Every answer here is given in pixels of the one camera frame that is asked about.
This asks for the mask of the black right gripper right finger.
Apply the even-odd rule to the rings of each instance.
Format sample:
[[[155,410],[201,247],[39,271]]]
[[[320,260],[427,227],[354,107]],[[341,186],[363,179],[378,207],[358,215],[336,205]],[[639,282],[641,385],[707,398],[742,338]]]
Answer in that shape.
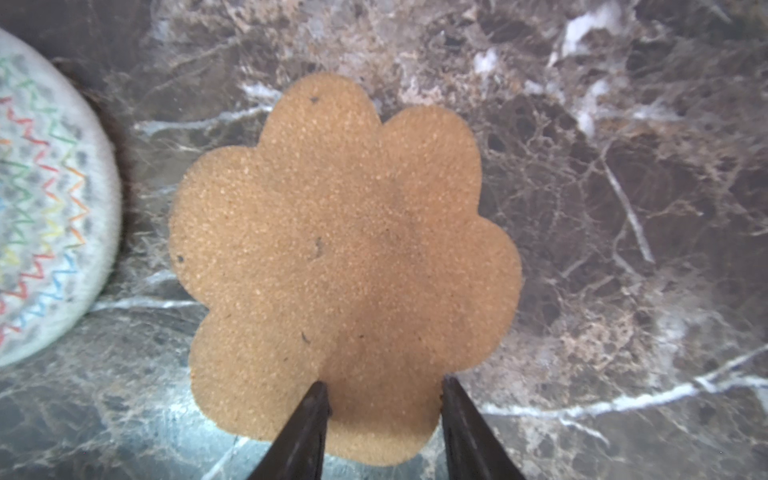
[[[442,381],[441,422],[449,479],[526,479],[453,376]]]

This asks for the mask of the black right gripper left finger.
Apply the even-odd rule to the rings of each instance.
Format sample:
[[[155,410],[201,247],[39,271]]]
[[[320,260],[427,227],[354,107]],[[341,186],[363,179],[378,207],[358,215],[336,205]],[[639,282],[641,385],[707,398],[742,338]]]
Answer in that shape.
[[[247,479],[321,479],[331,415],[327,385],[316,381]]]

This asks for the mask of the flower shaped cork coaster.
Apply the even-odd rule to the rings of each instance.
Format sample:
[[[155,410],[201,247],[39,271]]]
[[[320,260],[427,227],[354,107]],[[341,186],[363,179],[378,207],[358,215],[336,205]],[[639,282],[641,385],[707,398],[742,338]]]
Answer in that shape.
[[[479,214],[481,185],[460,116],[415,106],[382,121],[331,73],[288,89],[255,147],[201,156],[176,192],[169,252],[208,310],[189,356],[202,413],[272,441],[321,381],[330,454],[416,456],[443,377],[491,355],[520,297],[520,256]]]

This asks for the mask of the white multicolour stitched coaster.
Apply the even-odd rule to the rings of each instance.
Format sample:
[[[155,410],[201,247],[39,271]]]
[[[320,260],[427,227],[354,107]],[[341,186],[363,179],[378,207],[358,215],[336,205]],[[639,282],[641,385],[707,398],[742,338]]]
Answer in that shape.
[[[1,33],[1,363],[67,333],[120,242],[122,187],[99,118],[45,57]]]

